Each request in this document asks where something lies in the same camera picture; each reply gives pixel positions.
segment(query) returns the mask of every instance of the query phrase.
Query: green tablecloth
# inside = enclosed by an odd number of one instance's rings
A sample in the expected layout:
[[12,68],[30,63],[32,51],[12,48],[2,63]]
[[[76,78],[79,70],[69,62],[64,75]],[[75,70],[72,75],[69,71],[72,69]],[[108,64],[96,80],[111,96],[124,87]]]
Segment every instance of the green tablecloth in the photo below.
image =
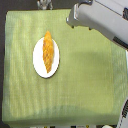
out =
[[[69,10],[6,16],[3,121],[10,126],[116,124],[128,95],[125,50],[99,32],[66,24]],[[33,49],[49,30],[60,50],[57,72],[41,78]]]

